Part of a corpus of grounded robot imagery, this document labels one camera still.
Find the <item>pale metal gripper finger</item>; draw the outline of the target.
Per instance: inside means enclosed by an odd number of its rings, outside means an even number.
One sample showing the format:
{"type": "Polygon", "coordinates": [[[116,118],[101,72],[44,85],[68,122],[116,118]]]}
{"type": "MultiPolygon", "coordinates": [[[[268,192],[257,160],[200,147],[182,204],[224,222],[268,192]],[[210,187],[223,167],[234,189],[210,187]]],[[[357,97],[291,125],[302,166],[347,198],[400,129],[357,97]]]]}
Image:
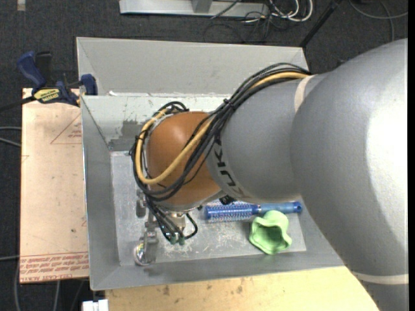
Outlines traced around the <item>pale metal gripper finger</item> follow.
{"type": "Polygon", "coordinates": [[[155,231],[147,231],[144,238],[144,255],[147,264],[156,261],[156,253],[158,249],[158,236],[155,231]]]}
{"type": "Polygon", "coordinates": [[[143,218],[146,216],[147,213],[147,206],[145,201],[145,195],[140,191],[136,190],[136,216],[138,218],[143,218]]]}

